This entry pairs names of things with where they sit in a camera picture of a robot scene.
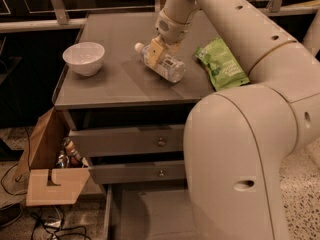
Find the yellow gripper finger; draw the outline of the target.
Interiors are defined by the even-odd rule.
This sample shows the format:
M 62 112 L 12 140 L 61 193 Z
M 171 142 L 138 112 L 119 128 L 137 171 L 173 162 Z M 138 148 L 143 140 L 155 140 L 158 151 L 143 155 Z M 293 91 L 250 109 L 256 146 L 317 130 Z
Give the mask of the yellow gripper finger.
M 180 44 L 177 43 L 177 44 L 173 44 L 173 45 L 168 45 L 166 44 L 165 45 L 165 48 L 166 48 L 166 52 L 172 56 L 176 55 L 180 49 Z
M 165 51 L 165 43 L 161 37 L 155 37 L 151 40 L 151 43 L 147 49 L 147 52 L 144 56 L 145 64 L 149 68 L 154 68 L 163 52 Z

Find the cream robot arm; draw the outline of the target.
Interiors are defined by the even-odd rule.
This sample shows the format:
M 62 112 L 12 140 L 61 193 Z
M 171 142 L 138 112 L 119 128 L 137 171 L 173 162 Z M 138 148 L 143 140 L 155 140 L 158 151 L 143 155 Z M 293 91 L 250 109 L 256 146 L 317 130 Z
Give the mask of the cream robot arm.
M 198 10 L 250 82 L 203 98 L 185 124 L 197 240 L 289 240 L 279 169 L 319 135 L 319 62 L 246 0 L 166 0 L 148 62 L 177 51 Z

